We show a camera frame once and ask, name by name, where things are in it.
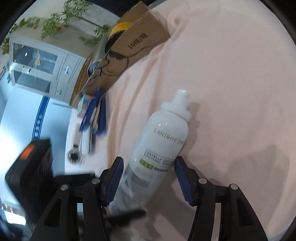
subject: cabinet drawer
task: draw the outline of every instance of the cabinet drawer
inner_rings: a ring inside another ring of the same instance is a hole
[[[68,83],[70,81],[78,60],[78,57],[68,54],[59,76],[59,82],[62,81],[63,83]]]

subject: bottle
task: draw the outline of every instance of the bottle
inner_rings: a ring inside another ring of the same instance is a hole
[[[163,102],[150,116],[110,203],[112,215],[144,206],[174,165],[188,135],[188,104],[188,91],[178,90],[172,102]]]

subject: white cabinet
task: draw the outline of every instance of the white cabinet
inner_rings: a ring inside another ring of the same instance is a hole
[[[92,48],[75,39],[83,35],[76,29],[66,29],[72,37],[70,40],[67,34],[61,34],[58,39],[49,39],[50,43],[28,31],[31,29],[16,31],[10,38],[9,71],[13,85],[69,103]]]

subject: pink tablecloth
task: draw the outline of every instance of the pink tablecloth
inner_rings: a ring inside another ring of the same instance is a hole
[[[238,184],[269,239],[279,240],[296,215],[296,46],[258,0],[177,5],[155,9],[171,38],[109,91],[109,165],[116,156],[126,165],[149,116],[189,90],[181,155],[212,183]],[[136,229],[151,240],[187,240],[194,209],[173,171],[147,210]]]

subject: cardboard box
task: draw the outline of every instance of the cardboard box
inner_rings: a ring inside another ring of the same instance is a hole
[[[106,92],[128,67],[170,37],[162,23],[142,2],[123,15],[116,25],[120,23],[132,24],[113,44],[88,80],[86,66],[91,56],[87,59],[76,82],[69,104],[71,107],[77,108],[84,94],[94,95],[99,88]]]

